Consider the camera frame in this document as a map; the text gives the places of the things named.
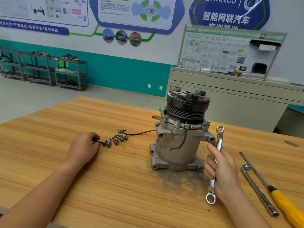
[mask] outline person's left hand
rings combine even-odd
[[[81,169],[97,153],[99,139],[100,136],[94,132],[77,136],[70,145],[65,162]]]

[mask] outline wooden tabletop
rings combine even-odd
[[[158,111],[90,98],[77,98],[0,124],[0,207],[9,209],[63,162],[70,142],[94,131],[102,140],[116,134],[155,129]],[[214,135],[219,123],[211,122]],[[262,175],[304,210],[304,139],[237,126],[225,126],[223,145],[238,168],[242,151]],[[130,137],[111,148],[101,147],[95,159],[77,176],[53,223],[71,227],[198,228],[234,227],[217,201],[208,205],[208,180],[196,171],[154,171],[149,145],[155,132]],[[299,147],[288,145],[290,141]],[[204,160],[207,144],[198,157]],[[252,178],[278,209],[265,187]],[[292,227],[281,212],[272,218],[239,171],[241,185],[272,227]]]

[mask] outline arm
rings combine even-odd
[[[208,149],[211,154],[208,154],[205,161],[204,173],[210,179],[216,177],[215,193],[226,206],[235,226],[237,228],[271,228],[242,190],[234,159],[223,147],[220,152],[213,145],[208,144]]]
[[[92,159],[100,137],[87,133],[75,138],[63,164],[0,219],[1,228],[46,228],[79,170]]]

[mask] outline teal wall panel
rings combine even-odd
[[[61,57],[61,53],[69,53],[87,61],[89,75],[86,82],[89,84],[161,97],[166,96],[170,67],[173,66],[7,40],[1,40],[0,44],[5,49],[44,51],[56,57]]]

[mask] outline round picture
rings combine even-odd
[[[116,33],[116,41],[120,44],[123,45],[127,42],[128,39],[128,35],[126,32],[124,32],[123,30],[119,30]]]
[[[130,43],[133,46],[139,46],[141,44],[141,36],[139,33],[131,33],[130,35]]]
[[[104,29],[104,31],[102,32],[102,36],[103,36],[103,39],[106,41],[106,42],[112,42],[113,39],[114,39],[114,33],[112,30],[110,29]]]

